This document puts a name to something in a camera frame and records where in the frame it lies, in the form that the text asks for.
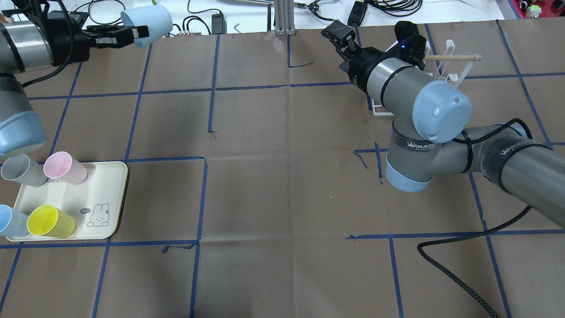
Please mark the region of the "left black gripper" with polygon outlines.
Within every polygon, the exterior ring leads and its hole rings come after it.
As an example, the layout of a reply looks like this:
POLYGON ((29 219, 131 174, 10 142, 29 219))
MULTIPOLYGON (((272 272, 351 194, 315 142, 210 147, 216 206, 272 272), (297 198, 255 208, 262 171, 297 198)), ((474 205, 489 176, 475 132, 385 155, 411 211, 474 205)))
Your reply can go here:
POLYGON ((68 63, 85 62, 90 58, 90 48, 123 48, 133 44, 136 39, 149 37, 147 26, 121 25, 91 25, 82 30, 88 13, 80 11, 69 12, 69 27, 62 11, 51 11, 47 14, 42 30, 48 40, 51 52, 52 66, 58 67, 68 57, 70 46, 73 45, 71 58, 68 63))

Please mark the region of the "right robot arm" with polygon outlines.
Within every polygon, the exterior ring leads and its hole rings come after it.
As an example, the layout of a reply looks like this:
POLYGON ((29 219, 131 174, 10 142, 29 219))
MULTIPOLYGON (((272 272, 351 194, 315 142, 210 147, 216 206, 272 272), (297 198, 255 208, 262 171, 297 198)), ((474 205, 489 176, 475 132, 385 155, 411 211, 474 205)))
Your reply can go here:
POLYGON ((480 172, 553 223, 564 227, 564 157, 533 139, 524 121, 467 128, 471 100, 423 71, 426 38, 409 21, 394 27, 397 44, 362 48, 349 26, 333 21, 321 35, 343 59, 340 68, 367 96, 394 115, 386 177, 417 193, 440 175, 480 172))

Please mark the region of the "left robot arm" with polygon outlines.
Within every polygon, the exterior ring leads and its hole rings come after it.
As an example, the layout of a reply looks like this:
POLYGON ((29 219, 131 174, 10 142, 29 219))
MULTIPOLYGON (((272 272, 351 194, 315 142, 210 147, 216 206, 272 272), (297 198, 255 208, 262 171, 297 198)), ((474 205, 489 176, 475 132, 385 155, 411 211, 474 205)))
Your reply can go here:
POLYGON ((40 117, 30 105, 26 87, 60 74, 72 63, 87 61, 91 48, 123 48, 154 32, 147 22, 113 22, 85 26, 88 11, 69 11, 59 0, 15 0, 4 18, 26 16, 25 21, 0 26, 0 153, 2 159, 26 154, 46 143, 40 117))

